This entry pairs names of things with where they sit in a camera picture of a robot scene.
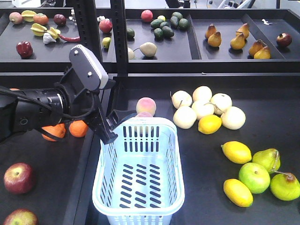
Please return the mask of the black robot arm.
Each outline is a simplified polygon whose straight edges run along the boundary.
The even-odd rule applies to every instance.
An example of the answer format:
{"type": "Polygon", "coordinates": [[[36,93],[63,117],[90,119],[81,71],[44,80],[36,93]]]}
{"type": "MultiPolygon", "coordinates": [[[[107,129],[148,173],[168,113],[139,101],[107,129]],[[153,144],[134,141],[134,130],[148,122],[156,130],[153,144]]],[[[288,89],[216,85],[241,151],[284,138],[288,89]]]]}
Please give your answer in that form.
{"type": "Polygon", "coordinates": [[[77,72],[72,67],[52,89],[1,87],[0,140],[35,129],[46,137],[62,141],[43,128],[83,120],[103,143],[112,143],[117,138],[114,129],[136,115],[134,111],[112,110],[106,116],[99,93],[114,84],[103,69],[99,73],[77,72]]]}

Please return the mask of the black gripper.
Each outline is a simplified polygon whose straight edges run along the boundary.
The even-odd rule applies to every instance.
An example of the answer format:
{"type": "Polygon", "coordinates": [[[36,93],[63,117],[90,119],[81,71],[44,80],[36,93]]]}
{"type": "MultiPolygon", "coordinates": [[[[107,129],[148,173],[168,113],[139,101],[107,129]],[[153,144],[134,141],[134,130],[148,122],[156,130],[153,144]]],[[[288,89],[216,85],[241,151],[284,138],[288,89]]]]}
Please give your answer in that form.
{"type": "Polygon", "coordinates": [[[104,144],[112,143],[118,135],[114,129],[131,118],[131,111],[112,110],[108,116],[100,104],[101,90],[112,88],[116,82],[101,67],[98,70],[67,69],[54,87],[63,95],[63,112],[72,118],[87,117],[87,125],[104,144]]]}

